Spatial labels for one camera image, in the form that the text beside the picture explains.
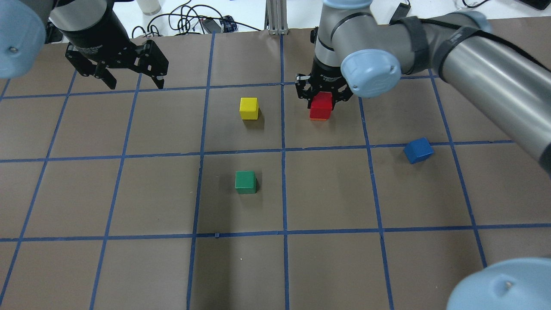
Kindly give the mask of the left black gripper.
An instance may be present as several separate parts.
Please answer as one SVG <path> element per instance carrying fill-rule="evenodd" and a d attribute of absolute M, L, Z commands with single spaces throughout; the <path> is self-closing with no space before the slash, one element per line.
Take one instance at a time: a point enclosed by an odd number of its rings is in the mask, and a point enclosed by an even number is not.
<path fill-rule="evenodd" d="M 110 69 L 130 69 L 164 89 L 167 57 L 153 40 L 141 45 L 130 41 L 112 9 L 53 9 L 50 20 L 67 37 L 65 58 L 81 76 L 93 76 L 115 90 L 118 81 Z"/>

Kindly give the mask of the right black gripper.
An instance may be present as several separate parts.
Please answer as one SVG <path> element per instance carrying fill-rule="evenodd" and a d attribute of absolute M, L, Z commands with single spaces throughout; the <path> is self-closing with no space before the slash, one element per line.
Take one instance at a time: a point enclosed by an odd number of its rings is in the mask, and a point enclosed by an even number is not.
<path fill-rule="evenodd" d="M 343 77 L 341 68 L 327 65 L 319 59 L 313 59 L 309 75 L 298 73 L 295 77 L 295 88 L 300 99 L 307 100 L 307 108 L 311 109 L 314 96 L 319 92 L 332 94 L 332 111 L 337 102 L 346 102 L 352 98 L 353 92 Z"/>

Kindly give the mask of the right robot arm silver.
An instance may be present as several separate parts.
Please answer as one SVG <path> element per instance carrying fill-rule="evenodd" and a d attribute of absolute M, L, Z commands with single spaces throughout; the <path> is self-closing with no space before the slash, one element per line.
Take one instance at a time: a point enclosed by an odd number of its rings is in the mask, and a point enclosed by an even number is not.
<path fill-rule="evenodd" d="M 295 77 L 308 108 L 375 98 L 403 75 L 433 69 L 550 173 L 550 69 L 492 33 L 486 16 L 461 9 L 421 19 L 396 10 L 377 24 L 370 0 L 325 0 L 311 31 L 312 69 Z"/>

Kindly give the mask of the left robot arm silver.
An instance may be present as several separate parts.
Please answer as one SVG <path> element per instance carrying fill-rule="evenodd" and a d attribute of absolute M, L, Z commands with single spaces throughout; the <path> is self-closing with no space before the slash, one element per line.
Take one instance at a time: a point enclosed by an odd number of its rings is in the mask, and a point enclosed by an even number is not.
<path fill-rule="evenodd" d="M 0 3 L 0 75 L 24 76 L 33 67 L 53 23 L 69 44 L 65 58 L 81 76 L 93 76 L 111 90 L 110 69 L 130 69 L 164 88 L 169 61 L 153 40 L 132 43 L 113 10 L 113 0 L 3 0 Z"/>

